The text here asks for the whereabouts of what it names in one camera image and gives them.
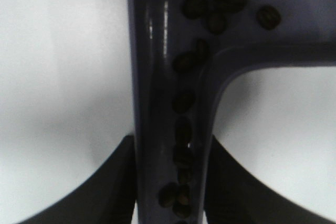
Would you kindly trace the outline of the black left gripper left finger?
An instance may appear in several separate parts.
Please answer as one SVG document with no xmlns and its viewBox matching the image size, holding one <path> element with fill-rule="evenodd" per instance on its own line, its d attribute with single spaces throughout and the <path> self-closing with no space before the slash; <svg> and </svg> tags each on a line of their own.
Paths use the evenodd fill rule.
<svg viewBox="0 0 336 224">
<path fill-rule="evenodd" d="M 24 223 L 131 223 L 137 199 L 134 137 L 73 192 Z"/>
</svg>

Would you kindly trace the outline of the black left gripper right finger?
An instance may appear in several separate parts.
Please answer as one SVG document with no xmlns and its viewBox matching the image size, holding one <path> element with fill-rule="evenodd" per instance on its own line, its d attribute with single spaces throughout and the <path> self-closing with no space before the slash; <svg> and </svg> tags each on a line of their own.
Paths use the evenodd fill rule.
<svg viewBox="0 0 336 224">
<path fill-rule="evenodd" d="M 330 223 L 281 196 L 244 169 L 214 137 L 204 199 L 208 223 Z"/>
</svg>

